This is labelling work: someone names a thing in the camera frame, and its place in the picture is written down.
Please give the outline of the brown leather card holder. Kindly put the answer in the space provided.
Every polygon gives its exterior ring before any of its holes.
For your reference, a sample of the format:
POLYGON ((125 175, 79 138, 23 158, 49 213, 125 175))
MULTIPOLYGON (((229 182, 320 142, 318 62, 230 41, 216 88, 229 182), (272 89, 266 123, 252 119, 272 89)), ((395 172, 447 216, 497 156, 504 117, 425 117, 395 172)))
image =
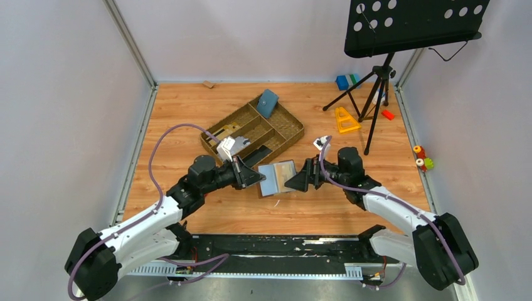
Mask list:
POLYGON ((295 189, 285 187, 285 183, 296 175, 293 160, 259 165, 257 170, 266 177, 259 183, 261 197, 295 191, 295 189))

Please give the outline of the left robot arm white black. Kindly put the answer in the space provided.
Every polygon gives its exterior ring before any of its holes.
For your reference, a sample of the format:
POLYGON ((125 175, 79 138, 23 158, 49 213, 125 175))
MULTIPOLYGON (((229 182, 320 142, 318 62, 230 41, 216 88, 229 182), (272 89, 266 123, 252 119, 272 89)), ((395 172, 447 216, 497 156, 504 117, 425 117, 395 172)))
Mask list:
POLYGON ((182 220, 205 204, 207 194, 227 186, 245 189, 265 179, 239 156, 221 166, 214 157, 198 156, 152 206, 121 224, 99 232, 87 228, 78 235, 65 263, 70 298, 97 300, 134 269, 158 258, 187 255, 192 235, 182 220), (73 293, 74 285, 81 297, 73 293))

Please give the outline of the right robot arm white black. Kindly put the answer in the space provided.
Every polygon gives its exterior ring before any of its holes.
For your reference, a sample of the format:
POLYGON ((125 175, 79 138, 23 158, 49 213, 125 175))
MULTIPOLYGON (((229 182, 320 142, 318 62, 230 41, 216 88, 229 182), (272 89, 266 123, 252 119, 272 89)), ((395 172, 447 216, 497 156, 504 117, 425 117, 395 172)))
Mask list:
POLYGON ((326 182, 340 187, 351 204, 400 229, 400 235, 385 227, 369 234, 371 249, 377 255, 417 267, 431 287, 443 290, 455 283, 465 285, 465 276, 479 266, 455 216, 436 215, 396 197, 367 175, 357 148, 340 149, 336 163, 326 161, 321 154, 306 159, 302 170, 284 185, 306 192, 310 185, 319 189, 326 182))

